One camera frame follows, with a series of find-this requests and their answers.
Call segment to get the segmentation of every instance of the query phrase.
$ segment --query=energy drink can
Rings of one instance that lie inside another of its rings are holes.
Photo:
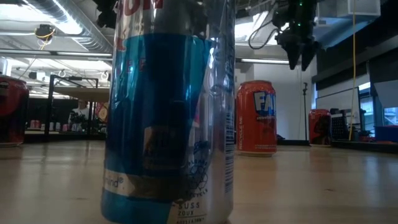
[[[118,4],[101,209],[221,224],[233,207],[234,0]]]
[[[276,153],[276,99],[271,82],[242,83],[236,98],[238,152],[247,156]]]
[[[30,121],[30,128],[36,128],[36,120],[31,120]]]
[[[39,120],[35,120],[35,128],[40,128],[42,123]]]

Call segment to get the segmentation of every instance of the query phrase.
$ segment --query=yellow cable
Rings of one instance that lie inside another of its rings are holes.
[[[355,95],[355,79],[356,79],[356,32],[355,32],[355,23],[356,23],[356,16],[355,16],[355,10],[356,10],[356,0],[353,1],[354,6],[353,6],[353,68],[354,68],[354,83],[353,83],[353,96],[351,98],[351,119],[349,121],[349,136],[348,140],[351,140],[351,136],[353,134],[353,117],[354,117],[354,95]]]

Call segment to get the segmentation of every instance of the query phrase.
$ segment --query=metal rack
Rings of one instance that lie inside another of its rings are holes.
[[[46,114],[46,119],[45,119],[44,141],[49,141],[55,79],[59,79],[59,80],[63,80],[63,81],[72,83],[72,84],[76,85],[77,88],[86,88],[86,87],[75,82],[75,81],[93,80],[93,81],[95,81],[95,88],[98,88],[98,79],[97,78],[83,78],[83,77],[67,77],[67,78],[65,78],[65,77],[60,77],[58,75],[51,75],[50,76],[50,86],[49,86],[49,98],[47,99],[47,114]],[[88,112],[88,123],[87,123],[87,136],[90,136],[90,134],[91,134],[92,118],[93,118],[93,102],[90,101],[89,112]]]

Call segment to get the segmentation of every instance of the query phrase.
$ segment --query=black stand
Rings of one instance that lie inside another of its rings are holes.
[[[307,140],[307,104],[305,102],[305,96],[307,95],[307,90],[308,90],[308,83],[304,83],[305,87],[303,89],[303,97],[304,97],[304,125],[305,125],[305,140]]]

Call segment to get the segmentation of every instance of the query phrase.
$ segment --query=orange can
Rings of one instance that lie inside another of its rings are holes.
[[[238,152],[247,156],[276,153],[276,98],[271,82],[242,83],[236,97]]]

